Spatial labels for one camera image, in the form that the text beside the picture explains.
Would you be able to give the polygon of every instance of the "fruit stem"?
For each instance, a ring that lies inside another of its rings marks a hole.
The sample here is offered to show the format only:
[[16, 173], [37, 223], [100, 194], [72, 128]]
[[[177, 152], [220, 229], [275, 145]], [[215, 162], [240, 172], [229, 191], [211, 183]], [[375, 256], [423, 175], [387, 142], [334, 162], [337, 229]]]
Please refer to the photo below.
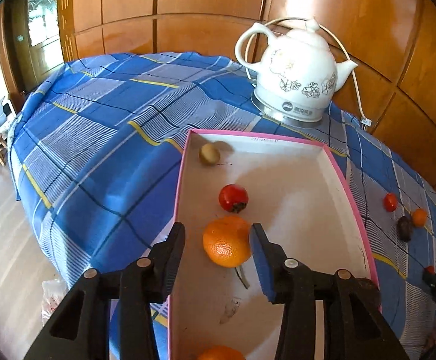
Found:
[[250, 284], [245, 278], [245, 272], [243, 270], [243, 266], [235, 267], [236, 276], [238, 276], [239, 281], [242, 283], [243, 287], [246, 289], [250, 288]]

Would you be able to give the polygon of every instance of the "white cord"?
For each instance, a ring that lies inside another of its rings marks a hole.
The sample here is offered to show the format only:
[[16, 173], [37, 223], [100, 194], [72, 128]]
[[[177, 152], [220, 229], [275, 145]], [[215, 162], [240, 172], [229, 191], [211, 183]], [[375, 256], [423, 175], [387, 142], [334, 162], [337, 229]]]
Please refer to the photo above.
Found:
[[[276, 23], [280, 23], [282, 21], [285, 20], [303, 20], [303, 21], [308, 21], [309, 19], [305, 19], [304, 17], [280, 17], [278, 19], [274, 19], [271, 21], [268, 21], [265, 26], [269, 27], [272, 24], [276, 24]], [[346, 49], [344, 48], [343, 44], [339, 41], [339, 39], [336, 37], [335, 34], [333, 34], [330, 30], [328, 30], [326, 27], [319, 25], [320, 28], [322, 28], [324, 31], [326, 31], [327, 33], [329, 33], [329, 35], [331, 35], [333, 37], [334, 40], [336, 40], [337, 44], [339, 45], [339, 47], [341, 47], [342, 51], [344, 52], [344, 55], [346, 56], [346, 58], [351, 61], [351, 58], [348, 55], [348, 52], [346, 51]], [[256, 37], [256, 34], [253, 34], [249, 39], [248, 39], [248, 44], [246, 45], [246, 51], [245, 51], [245, 61], [248, 61], [248, 53], [250, 52], [250, 47], [251, 47], [251, 43], [253, 42], [253, 39]], [[245, 67], [246, 69], [246, 74], [248, 76], [248, 78], [250, 80], [252, 80], [251, 76], [250, 76], [250, 71], [247, 67]], [[354, 89], [356, 89], [356, 97], [358, 99], [358, 106], [359, 106], [359, 111], [361, 113], [361, 127], [364, 131], [366, 131], [366, 127], [371, 126], [371, 120], [369, 120], [364, 112], [363, 112], [363, 108], [361, 107], [361, 96], [359, 95], [359, 89], [358, 89], [358, 81], [356, 80], [356, 74], [354, 73], [354, 71], [351, 72], [351, 75], [353, 76], [353, 82], [354, 82]]]

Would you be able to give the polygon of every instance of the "floor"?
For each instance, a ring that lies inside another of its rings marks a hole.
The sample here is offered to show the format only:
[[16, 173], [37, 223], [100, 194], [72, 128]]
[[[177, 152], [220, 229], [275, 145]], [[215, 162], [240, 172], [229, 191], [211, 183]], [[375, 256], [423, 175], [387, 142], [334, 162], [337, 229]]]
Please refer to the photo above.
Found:
[[41, 283], [54, 275], [0, 166], [0, 350], [8, 360], [23, 359], [40, 331]]

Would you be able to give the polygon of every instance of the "electric kettle base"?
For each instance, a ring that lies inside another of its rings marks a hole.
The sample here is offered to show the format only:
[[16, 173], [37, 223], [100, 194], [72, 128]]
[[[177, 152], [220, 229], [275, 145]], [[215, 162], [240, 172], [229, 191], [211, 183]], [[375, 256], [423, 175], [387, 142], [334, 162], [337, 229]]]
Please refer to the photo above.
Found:
[[269, 105], [262, 102], [256, 96], [254, 91], [251, 94], [251, 101], [254, 104], [254, 106], [258, 108], [261, 112], [263, 112], [263, 114], [265, 114], [267, 117], [270, 117], [271, 119], [276, 120], [276, 122], [287, 126], [299, 127], [299, 128], [316, 128], [322, 123], [322, 120], [318, 120], [317, 122], [303, 122], [302, 120], [294, 119], [275, 108], [269, 107]]

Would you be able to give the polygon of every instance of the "cherry tomato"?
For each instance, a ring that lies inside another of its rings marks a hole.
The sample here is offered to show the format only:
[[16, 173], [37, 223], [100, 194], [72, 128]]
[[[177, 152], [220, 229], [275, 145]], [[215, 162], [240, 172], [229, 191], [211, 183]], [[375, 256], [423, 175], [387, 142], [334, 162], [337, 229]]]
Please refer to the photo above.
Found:
[[434, 275], [434, 273], [435, 273], [435, 271], [434, 271], [434, 266], [432, 266], [432, 265], [427, 266], [427, 267], [425, 268], [425, 271], [428, 271], [428, 273]]
[[422, 208], [416, 208], [413, 212], [413, 225], [415, 227], [423, 227], [426, 224], [427, 212]]
[[383, 204], [387, 212], [393, 212], [398, 207], [398, 198], [394, 193], [390, 192], [384, 197]]
[[218, 200], [224, 210], [237, 214], [246, 208], [248, 193], [238, 184], [228, 184], [221, 188]]

